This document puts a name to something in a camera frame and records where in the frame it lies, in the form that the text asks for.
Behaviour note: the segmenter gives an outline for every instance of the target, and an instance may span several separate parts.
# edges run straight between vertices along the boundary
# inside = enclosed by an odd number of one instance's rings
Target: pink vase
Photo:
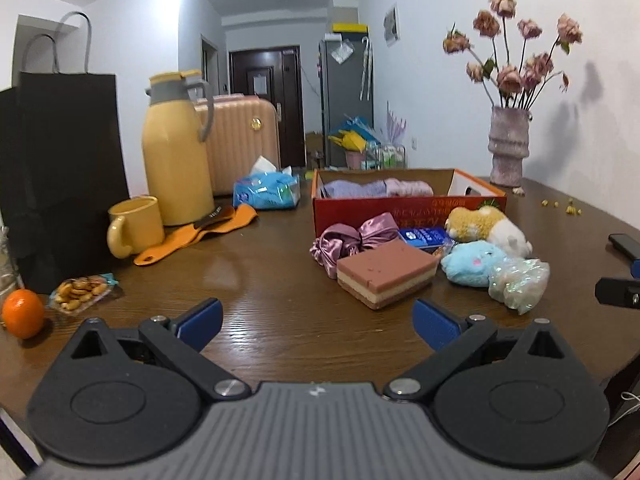
[[[522,159],[529,156],[529,112],[494,107],[489,151],[494,154],[491,182],[498,186],[520,187]]]

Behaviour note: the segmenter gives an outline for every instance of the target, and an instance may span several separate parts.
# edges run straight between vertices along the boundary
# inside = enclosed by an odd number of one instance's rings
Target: dried flower
[[[522,91],[522,78],[518,69],[507,65],[498,73],[498,88],[505,94],[518,94]]]
[[[480,32],[480,36],[495,38],[500,34],[500,23],[488,10],[481,10],[474,19],[474,29]]]
[[[562,72],[562,86],[560,87],[562,93],[565,93],[569,89],[569,77],[565,72]]]
[[[533,20],[520,20],[518,22],[518,29],[525,40],[532,40],[542,34],[542,29]]]
[[[561,43],[582,43],[580,25],[566,14],[558,19],[558,36],[560,36]]]
[[[478,63],[467,63],[466,64],[466,74],[469,76],[469,79],[474,83],[481,83],[482,78],[484,77],[482,70],[482,65]]]
[[[527,67],[522,75],[522,85],[524,89],[529,92],[533,90],[536,86],[538,86],[542,82],[542,76],[539,72],[536,72],[531,67]]]
[[[455,54],[471,48],[471,43],[469,43],[469,38],[462,32],[452,30],[442,42],[442,48],[447,54]]]
[[[489,0],[491,10],[502,18],[511,19],[516,15],[516,0]]]
[[[554,69],[554,62],[548,53],[531,56],[527,59],[527,69],[532,69],[540,77],[544,77]]]

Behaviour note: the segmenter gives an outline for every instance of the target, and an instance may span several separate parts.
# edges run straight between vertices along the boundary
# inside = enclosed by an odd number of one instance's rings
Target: refrigerator
[[[360,84],[364,62],[364,44],[351,41],[354,53],[339,64],[331,55],[340,41],[320,43],[320,88],[322,95],[322,134],[324,135],[325,166],[346,167],[344,149],[328,139],[347,117],[360,116],[373,127],[373,87],[367,101],[366,92],[360,100]]]

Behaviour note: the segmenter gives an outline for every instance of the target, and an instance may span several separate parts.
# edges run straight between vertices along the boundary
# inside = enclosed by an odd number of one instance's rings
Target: wooden table
[[[629,263],[610,248],[607,235],[640,232],[606,213],[527,181],[525,198],[510,195],[507,213],[551,264],[540,304],[517,316],[485,290],[452,286],[439,270],[420,297],[460,317],[481,313],[501,326],[523,327],[547,317],[575,349],[595,379],[605,382],[640,352],[640,312],[601,306],[593,295],[601,276],[629,277]],[[543,199],[550,206],[543,208]],[[553,208],[558,200],[560,207]],[[155,314],[175,317],[215,296],[225,307],[222,332],[204,355],[255,386],[259,381],[373,381],[381,387],[431,349],[415,335],[413,299],[374,312],[330,280],[313,258],[310,199],[289,212],[263,212],[252,225],[207,238],[151,267],[127,264],[115,273],[124,296],[98,304],[80,319],[55,322],[35,341],[20,343],[0,331],[0,404],[24,416],[27,402],[81,319],[136,326]]]

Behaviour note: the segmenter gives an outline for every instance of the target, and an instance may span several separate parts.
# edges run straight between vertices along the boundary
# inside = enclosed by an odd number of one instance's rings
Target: layered cake
[[[377,310],[423,288],[435,275],[439,261],[397,238],[338,260],[338,283]]]

